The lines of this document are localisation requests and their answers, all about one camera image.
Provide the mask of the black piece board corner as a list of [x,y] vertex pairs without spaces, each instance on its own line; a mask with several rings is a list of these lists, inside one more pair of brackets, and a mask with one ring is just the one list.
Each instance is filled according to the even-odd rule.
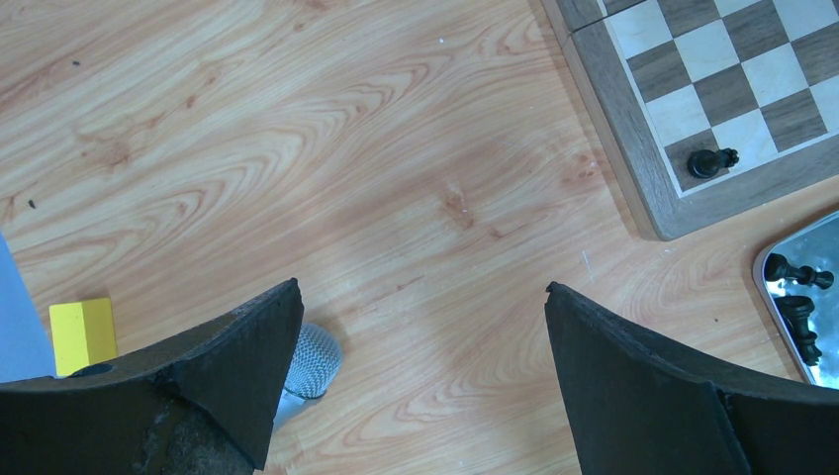
[[692,152],[687,161],[690,176],[697,179],[710,179],[721,170],[731,168],[739,162],[739,152],[734,148],[716,151],[701,149]]

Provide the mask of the silver tray black pieces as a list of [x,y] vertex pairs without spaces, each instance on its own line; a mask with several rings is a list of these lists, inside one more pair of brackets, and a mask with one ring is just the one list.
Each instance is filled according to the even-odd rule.
[[838,387],[838,214],[764,247],[753,278],[802,379]]

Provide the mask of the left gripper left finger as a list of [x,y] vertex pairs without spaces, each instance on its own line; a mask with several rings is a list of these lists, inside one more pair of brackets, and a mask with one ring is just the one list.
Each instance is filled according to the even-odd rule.
[[5,474],[250,474],[264,468],[304,314],[296,279],[65,378],[1,387]]

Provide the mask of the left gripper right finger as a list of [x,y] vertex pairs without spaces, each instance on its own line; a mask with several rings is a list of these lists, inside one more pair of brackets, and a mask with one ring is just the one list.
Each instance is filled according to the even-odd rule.
[[834,474],[838,393],[742,367],[547,287],[546,325],[586,474]]

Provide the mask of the grey cylinder tube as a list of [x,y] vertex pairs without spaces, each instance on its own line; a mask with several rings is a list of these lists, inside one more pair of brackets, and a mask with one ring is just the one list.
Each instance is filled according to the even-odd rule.
[[312,323],[301,326],[274,417],[274,430],[324,397],[342,360],[340,343],[330,332]]

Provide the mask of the wooden chessboard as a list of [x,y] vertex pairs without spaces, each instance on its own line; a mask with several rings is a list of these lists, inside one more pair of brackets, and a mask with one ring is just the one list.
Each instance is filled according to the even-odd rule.
[[[838,172],[834,1],[547,1],[639,229],[672,240]],[[739,162],[710,179],[701,149]]]

